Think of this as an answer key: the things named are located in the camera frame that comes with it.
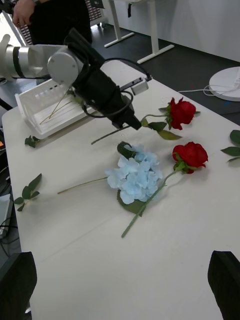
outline tabletop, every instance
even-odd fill
[[[120,86],[140,75],[119,61],[103,70]],[[133,100],[139,119],[182,97],[156,80],[148,85]],[[31,133],[19,110],[3,116],[14,198],[43,176],[40,195],[16,212],[22,251],[32,251],[37,269],[33,320],[222,319],[207,273],[214,250],[240,259],[239,164],[226,163],[229,156],[220,151],[239,126],[192,103],[201,114],[173,130],[183,136],[178,141],[129,128],[91,145],[113,127],[108,119],[84,119],[33,149],[24,145]],[[157,153],[164,176],[173,170],[175,145],[194,141],[208,153],[206,169],[172,176],[124,239],[133,214],[105,180],[57,195],[116,167],[120,141]]]

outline white basket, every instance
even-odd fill
[[[58,84],[51,79],[33,89],[15,95],[21,116],[31,129],[33,136],[44,139],[86,117],[82,106],[75,101],[75,98],[72,95],[66,95],[57,107],[59,111],[40,124],[50,116],[67,90],[65,85]]]

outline dark floor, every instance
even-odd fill
[[[128,30],[122,29],[123,35],[128,32]],[[104,29],[102,27],[96,27],[92,31],[92,35],[93,47],[105,58],[119,57],[137,61],[152,53],[150,37],[142,34],[136,33],[134,36],[109,48],[104,48],[104,44],[115,39],[114,28],[112,26],[106,25]],[[160,48],[168,44],[169,42],[167,41],[159,40]],[[222,69],[240,66],[240,63],[176,45],[174,49],[145,62],[143,66],[157,81],[176,91],[183,91],[203,89],[208,85],[213,74]],[[26,80],[23,82],[18,81],[16,90],[21,92],[23,89],[21,86],[29,89],[29,87],[27,87],[29,85],[31,86],[30,83],[26,83]],[[13,83],[3,85],[0,90],[0,97],[2,97],[2,94],[7,95],[7,98],[9,98],[7,102],[15,106],[15,98],[13,94],[11,95],[11,93],[14,92],[12,86],[14,86]],[[184,93],[184,95],[240,125],[240,102],[227,102],[214,96],[206,96],[203,92],[189,92]],[[0,191],[4,186],[6,174],[7,173],[0,175]],[[16,219],[13,218],[11,223],[14,225]],[[10,242],[17,237],[18,232],[12,229],[5,241]],[[5,245],[5,247],[9,254],[21,250],[19,241],[13,242],[9,246]],[[6,259],[7,257],[2,251],[2,248],[0,248],[0,267]]]

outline artificial rose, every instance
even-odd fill
[[[182,160],[189,167],[193,168],[205,168],[204,162],[208,161],[206,150],[204,150],[199,143],[194,142],[189,142],[185,145],[176,145],[172,151],[172,156],[176,162],[179,163],[179,161]],[[186,167],[183,171],[187,174],[192,174],[194,169]]]
[[[174,128],[182,130],[181,124],[189,125],[193,120],[196,107],[190,102],[183,101],[183,98],[175,103],[175,99],[172,98],[170,102],[170,119],[168,123]]]

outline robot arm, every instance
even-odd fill
[[[5,35],[0,43],[0,75],[8,80],[14,78],[48,79],[59,84],[73,86],[77,95],[102,116],[108,118],[116,128],[126,123],[138,130],[142,125],[134,115],[133,94],[148,89],[147,81],[152,77],[139,78],[117,86],[103,71],[105,59],[75,30],[65,39],[65,45],[31,45],[13,47],[8,45],[10,37]]]

